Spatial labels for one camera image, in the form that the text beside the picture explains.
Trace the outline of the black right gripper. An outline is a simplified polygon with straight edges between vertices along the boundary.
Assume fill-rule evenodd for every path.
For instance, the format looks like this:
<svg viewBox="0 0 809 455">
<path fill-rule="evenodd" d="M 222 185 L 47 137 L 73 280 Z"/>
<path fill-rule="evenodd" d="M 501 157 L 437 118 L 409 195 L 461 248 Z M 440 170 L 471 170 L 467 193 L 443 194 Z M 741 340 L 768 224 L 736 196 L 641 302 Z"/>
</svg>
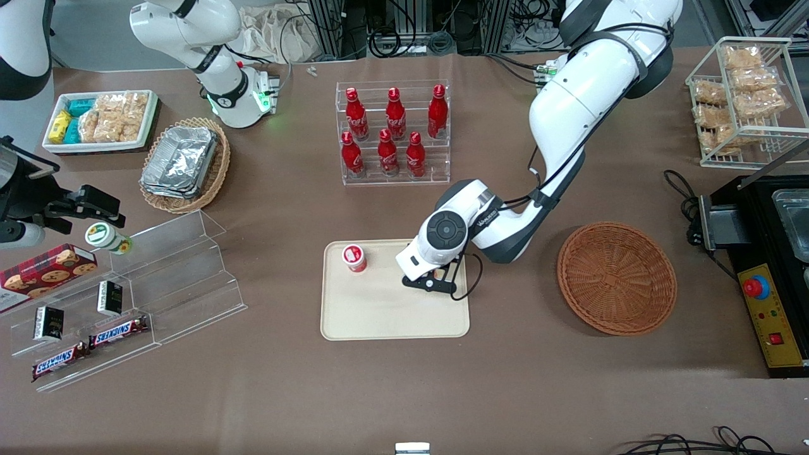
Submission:
<svg viewBox="0 0 809 455">
<path fill-rule="evenodd" d="M 125 216 L 119 213 L 117 198 L 92 185 L 82 185 L 74 200 L 54 177 L 59 165 L 17 147 L 12 138 L 2 138 L 1 144 L 2 224 L 46 224 L 45 218 L 75 217 L 78 206 L 84 210 L 82 219 L 124 228 Z"/>
</svg>

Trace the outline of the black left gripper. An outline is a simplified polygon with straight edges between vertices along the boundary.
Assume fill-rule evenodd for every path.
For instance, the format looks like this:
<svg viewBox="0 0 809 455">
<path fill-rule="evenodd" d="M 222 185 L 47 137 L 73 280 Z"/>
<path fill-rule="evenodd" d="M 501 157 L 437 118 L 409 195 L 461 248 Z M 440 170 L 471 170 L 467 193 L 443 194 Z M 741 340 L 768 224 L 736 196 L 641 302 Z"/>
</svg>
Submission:
<svg viewBox="0 0 809 455">
<path fill-rule="evenodd" d="M 453 294 L 456 289 L 456 277 L 458 267 L 461 265 L 461 257 L 454 257 L 447 265 L 443 267 L 445 270 L 443 280 L 432 279 L 432 272 L 422 274 L 416 279 L 410 279 L 408 276 L 402 277 L 402 285 L 409 288 L 425 289 L 427 292 L 439 292 L 443 294 Z"/>
</svg>

